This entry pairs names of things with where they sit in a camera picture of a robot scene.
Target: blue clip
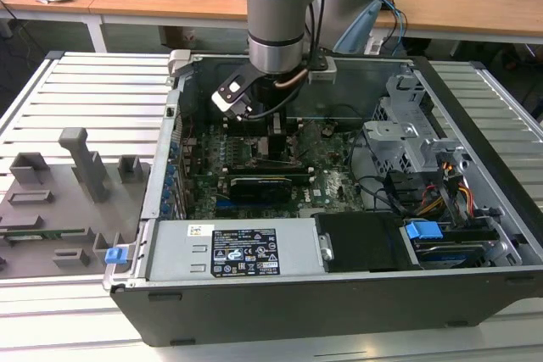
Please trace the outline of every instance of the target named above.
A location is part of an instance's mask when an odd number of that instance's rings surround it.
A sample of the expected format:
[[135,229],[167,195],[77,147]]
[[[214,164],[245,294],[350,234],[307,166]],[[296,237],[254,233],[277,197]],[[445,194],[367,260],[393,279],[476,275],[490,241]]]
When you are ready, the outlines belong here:
[[437,222],[430,220],[414,220],[406,225],[410,239],[443,239],[443,232]]
[[107,265],[125,265],[128,263],[128,248],[109,248],[105,253]]

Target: slotted metal platform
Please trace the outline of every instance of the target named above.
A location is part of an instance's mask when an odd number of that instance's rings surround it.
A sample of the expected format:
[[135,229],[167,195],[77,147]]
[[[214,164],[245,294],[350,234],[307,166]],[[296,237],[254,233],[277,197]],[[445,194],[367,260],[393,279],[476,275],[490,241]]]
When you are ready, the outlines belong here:
[[[535,203],[543,209],[543,129],[487,70],[470,63],[433,62],[492,147]],[[456,137],[443,114],[434,116],[448,137]]]
[[19,152],[40,152],[49,164],[72,163],[58,144],[65,127],[86,127],[89,149],[105,163],[122,154],[151,163],[171,89],[167,62],[167,55],[156,54],[46,59],[0,121],[0,194],[14,179],[9,166]]
[[[46,60],[0,120],[0,192],[11,183],[9,166],[18,152],[41,151],[48,163],[70,163],[68,152],[57,143],[66,126],[87,127],[89,147],[98,150],[104,162],[134,153],[152,163],[169,89],[167,59],[66,53],[61,60]],[[435,63],[435,68],[501,149],[519,180],[527,189],[540,188],[541,131],[532,128],[537,124],[485,71],[468,64]],[[443,116],[436,115],[451,134]],[[532,196],[543,200],[537,193]],[[474,328],[150,348],[103,290],[101,280],[102,276],[68,276],[0,281],[0,360],[49,360],[52,350],[58,362],[543,360],[539,298],[514,304]]]

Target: power supply label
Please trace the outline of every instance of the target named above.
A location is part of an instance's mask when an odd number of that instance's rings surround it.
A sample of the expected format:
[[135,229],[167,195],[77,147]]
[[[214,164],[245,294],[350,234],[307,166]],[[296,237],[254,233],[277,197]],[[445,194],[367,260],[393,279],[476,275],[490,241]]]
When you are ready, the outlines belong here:
[[211,274],[214,277],[279,275],[275,229],[213,231]]

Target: metal bracket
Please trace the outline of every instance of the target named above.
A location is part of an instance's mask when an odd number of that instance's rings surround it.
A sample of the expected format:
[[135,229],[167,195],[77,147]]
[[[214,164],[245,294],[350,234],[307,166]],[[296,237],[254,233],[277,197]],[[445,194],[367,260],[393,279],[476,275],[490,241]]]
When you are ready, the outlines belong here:
[[168,58],[168,72],[170,77],[178,78],[193,70],[193,57],[190,50],[174,50]]
[[438,152],[448,151],[454,152],[457,149],[464,149],[463,145],[452,139],[434,139],[425,140],[421,146],[421,154],[424,157],[424,165],[434,165],[432,161],[435,161],[435,154]]

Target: sticker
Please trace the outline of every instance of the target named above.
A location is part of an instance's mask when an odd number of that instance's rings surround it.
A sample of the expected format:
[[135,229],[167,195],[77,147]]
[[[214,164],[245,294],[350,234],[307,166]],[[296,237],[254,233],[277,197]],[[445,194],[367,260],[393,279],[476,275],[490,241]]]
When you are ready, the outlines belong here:
[[9,241],[41,241],[43,238],[39,235],[22,235],[20,237],[7,237]]
[[210,237],[211,232],[215,229],[215,225],[198,225],[198,224],[190,224],[187,229],[187,236],[188,237]]
[[214,277],[279,275],[275,229],[211,231]]

